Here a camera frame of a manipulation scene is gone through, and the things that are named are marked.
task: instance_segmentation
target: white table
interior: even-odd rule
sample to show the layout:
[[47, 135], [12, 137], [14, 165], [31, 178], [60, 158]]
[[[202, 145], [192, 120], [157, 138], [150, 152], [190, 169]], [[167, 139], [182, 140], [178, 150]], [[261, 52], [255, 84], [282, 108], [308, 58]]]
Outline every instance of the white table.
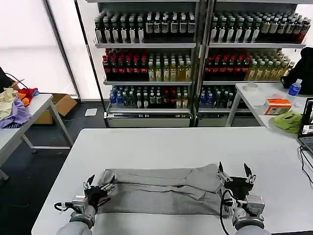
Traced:
[[[246, 83], [236, 83], [237, 93], [234, 98], [234, 102], [232, 105], [232, 108], [229, 112], [229, 116], [226, 122], [226, 127], [231, 126], [235, 113], [237, 111], [239, 101], [242, 99], [247, 107], [250, 109], [254, 117], [257, 119], [259, 124], [261, 126], [265, 126], [266, 128], [279, 132], [284, 133], [285, 135], [291, 136], [296, 138], [296, 134], [288, 134], [281, 130], [280, 128], [273, 125], [271, 118], [275, 117], [275, 115], [264, 115], [264, 108], [263, 105], [265, 103], [265, 99], [269, 98], [273, 94], [278, 94], [282, 97], [286, 97], [288, 93], [288, 89], [284, 89], [283, 85], [281, 83], [257, 83], [258, 84], [258, 90], [254, 92], [247, 92], [243, 89], [244, 86], [246, 86]], [[305, 102], [308, 97], [312, 97], [312, 95], [298, 95], [295, 99], [297, 103], [299, 103], [300, 107], [292, 107], [291, 110], [294, 110], [298, 113], [303, 113]]]
[[[257, 175], [252, 194], [263, 197], [270, 233], [313, 230], [313, 189], [301, 171], [298, 143], [265, 127], [84, 129], [80, 132], [32, 229], [55, 235], [71, 211], [53, 205], [83, 195], [83, 182], [105, 168], [200, 167], [221, 160], [230, 176]], [[231, 218], [224, 221], [231, 235]], [[93, 235], [224, 235], [218, 216], [107, 213]]]
[[[27, 123], [25, 123], [21, 128], [0, 129], [0, 166], [3, 165], [3, 163], [22, 141], [25, 141], [34, 151], [36, 149], [70, 149], [70, 147], [73, 146], [73, 140], [62, 122], [52, 102], [52, 98], [52, 94], [39, 94], [38, 96], [35, 96], [30, 102], [30, 105], [26, 107], [28, 112], [31, 114], [31, 118]], [[49, 109], [69, 147], [33, 146], [30, 140], [26, 137], [25, 132], [46, 109]], [[8, 179], [8, 176], [2, 170], [0, 170], [0, 179], [1, 178], [5, 180]]]

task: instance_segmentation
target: dark carpet floor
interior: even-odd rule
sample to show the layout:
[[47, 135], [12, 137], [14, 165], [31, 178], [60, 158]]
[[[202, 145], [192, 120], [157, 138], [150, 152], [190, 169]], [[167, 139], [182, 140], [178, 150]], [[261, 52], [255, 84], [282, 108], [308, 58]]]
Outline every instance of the dark carpet floor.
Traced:
[[[85, 117], [86, 109], [98, 108]], [[100, 102], [77, 104], [63, 122], [75, 140], [84, 128], [104, 128]], [[56, 125], [32, 126], [27, 137], [33, 145], [66, 146]], [[0, 181], [0, 235], [30, 235], [37, 216], [67, 158], [69, 150], [38, 150], [32, 154], [23, 142], [1, 169], [10, 177]]]

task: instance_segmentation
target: red cloth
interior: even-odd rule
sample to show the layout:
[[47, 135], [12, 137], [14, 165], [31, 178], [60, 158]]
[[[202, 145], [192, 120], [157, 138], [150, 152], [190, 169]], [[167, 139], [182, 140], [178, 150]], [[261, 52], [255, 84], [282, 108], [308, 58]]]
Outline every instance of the red cloth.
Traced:
[[31, 102], [32, 98], [33, 98], [33, 93], [38, 90], [37, 88], [33, 88], [33, 89], [27, 89], [27, 88], [23, 88], [23, 89], [19, 89], [19, 93], [25, 94], [26, 98], [28, 98], [29, 103]]

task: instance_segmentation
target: laptop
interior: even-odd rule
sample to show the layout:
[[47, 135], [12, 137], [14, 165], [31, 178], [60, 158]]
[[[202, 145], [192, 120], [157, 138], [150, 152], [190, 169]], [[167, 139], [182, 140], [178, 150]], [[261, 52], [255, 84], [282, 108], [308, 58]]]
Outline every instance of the laptop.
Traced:
[[305, 103], [298, 139], [313, 154], [313, 98], [307, 98]]

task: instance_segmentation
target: laptop screen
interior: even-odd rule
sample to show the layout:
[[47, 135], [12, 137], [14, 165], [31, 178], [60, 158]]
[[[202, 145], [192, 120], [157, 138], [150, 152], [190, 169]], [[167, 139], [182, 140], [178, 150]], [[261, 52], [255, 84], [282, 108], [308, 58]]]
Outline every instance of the laptop screen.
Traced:
[[308, 98], [304, 107], [299, 137], [313, 136], [313, 98]]

